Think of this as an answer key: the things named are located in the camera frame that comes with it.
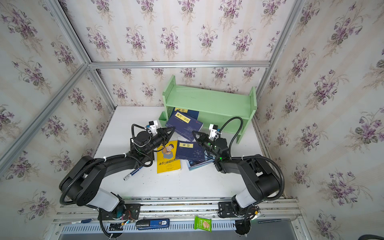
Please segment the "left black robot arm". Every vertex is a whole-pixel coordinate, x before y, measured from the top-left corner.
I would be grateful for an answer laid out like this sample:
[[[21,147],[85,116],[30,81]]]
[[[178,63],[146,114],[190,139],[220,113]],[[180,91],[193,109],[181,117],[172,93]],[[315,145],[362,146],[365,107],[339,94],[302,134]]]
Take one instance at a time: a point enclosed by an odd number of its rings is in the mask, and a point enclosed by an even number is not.
[[[131,126],[130,150],[110,157],[83,156],[59,184],[62,206],[77,205],[112,212],[122,207],[119,195],[101,189],[105,177],[139,168],[149,168],[154,163],[154,153],[165,147],[175,132],[174,127],[151,130],[150,126]]]

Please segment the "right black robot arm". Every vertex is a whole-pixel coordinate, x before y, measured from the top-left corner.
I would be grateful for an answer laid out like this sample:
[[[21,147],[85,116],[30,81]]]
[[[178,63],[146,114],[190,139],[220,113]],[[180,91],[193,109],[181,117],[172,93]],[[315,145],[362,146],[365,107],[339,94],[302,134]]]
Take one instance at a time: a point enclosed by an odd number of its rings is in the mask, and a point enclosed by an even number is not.
[[[222,130],[233,120],[240,126],[229,143],[221,137]],[[249,220],[256,214],[257,204],[279,199],[285,189],[285,178],[280,167],[271,159],[260,154],[253,156],[232,156],[232,144],[243,127],[241,117],[232,117],[217,130],[215,137],[206,133],[192,131],[196,142],[214,159],[216,170],[222,174],[238,174],[246,188],[232,197],[229,208],[219,211],[220,218],[231,216],[245,217]]]

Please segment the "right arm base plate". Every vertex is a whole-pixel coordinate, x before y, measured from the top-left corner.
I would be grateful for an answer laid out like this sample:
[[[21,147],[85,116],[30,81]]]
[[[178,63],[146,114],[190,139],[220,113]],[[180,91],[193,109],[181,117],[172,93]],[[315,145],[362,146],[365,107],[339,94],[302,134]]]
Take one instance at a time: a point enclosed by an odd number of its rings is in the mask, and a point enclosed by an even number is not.
[[[260,208],[258,206],[250,205],[246,208],[241,208],[233,202],[219,202],[218,203],[218,217],[219,218],[242,218],[246,217],[247,220],[260,215]]]

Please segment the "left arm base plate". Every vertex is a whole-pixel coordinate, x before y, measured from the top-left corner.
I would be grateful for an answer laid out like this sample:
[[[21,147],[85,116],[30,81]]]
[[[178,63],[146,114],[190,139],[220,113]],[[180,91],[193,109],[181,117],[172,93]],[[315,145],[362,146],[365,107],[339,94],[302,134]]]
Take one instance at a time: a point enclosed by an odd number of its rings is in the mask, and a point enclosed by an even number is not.
[[[99,213],[99,216],[98,216],[98,220],[102,220],[102,221],[138,220],[141,206],[142,206],[141,204],[124,204],[124,206],[118,205],[117,208],[112,212],[101,210],[101,213]]]

